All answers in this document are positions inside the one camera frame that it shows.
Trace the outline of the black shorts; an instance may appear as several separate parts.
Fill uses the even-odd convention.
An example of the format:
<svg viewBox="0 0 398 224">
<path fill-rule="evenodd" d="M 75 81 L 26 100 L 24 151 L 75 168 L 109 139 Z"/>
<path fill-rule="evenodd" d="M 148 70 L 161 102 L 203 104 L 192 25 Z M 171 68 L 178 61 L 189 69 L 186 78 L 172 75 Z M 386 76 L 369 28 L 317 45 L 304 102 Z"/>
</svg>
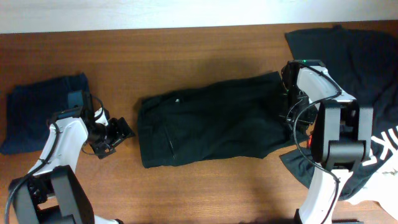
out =
<svg viewBox="0 0 398 224">
<path fill-rule="evenodd" d="M 278 72 L 171 91 L 142 101 L 137 128 L 145 168 L 255 157 L 295 143 Z"/>
</svg>

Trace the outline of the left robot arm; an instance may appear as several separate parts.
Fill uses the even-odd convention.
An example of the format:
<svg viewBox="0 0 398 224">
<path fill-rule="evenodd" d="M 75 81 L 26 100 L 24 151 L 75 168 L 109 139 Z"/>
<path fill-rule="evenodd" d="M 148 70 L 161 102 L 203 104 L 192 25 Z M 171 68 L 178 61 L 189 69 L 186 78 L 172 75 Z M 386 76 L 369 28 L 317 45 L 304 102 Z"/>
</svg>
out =
<svg viewBox="0 0 398 224">
<path fill-rule="evenodd" d="M 108 110 L 94 110 L 95 97 L 87 91 L 68 94 L 68 108 L 48 122 L 49 136 L 40 157 L 28 173 L 9 186 L 4 221 L 15 212 L 19 223 L 122 224 L 120 219 L 95 215 L 79 183 L 76 165 L 83 148 L 104 159 L 135 134 L 124 118 L 110 118 Z"/>
</svg>

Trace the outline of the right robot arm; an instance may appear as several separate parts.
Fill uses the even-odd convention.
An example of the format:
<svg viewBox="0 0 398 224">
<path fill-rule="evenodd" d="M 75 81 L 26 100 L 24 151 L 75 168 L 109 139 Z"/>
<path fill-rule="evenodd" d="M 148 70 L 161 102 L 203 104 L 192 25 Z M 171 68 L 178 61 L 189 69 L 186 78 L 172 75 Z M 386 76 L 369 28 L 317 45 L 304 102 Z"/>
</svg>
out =
<svg viewBox="0 0 398 224">
<path fill-rule="evenodd" d="M 305 157 L 314 167 L 313 177 L 293 222 L 331 223 L 343 187 L 369 157 L 373 108 L 344 91 L 319 60 L 288 61 L 281 74 L 288 92 L 285 119 L 293 137 L 301 116 L 310 116 L 304 126 L 313 125 L 311 155 Z"/>
</svg>

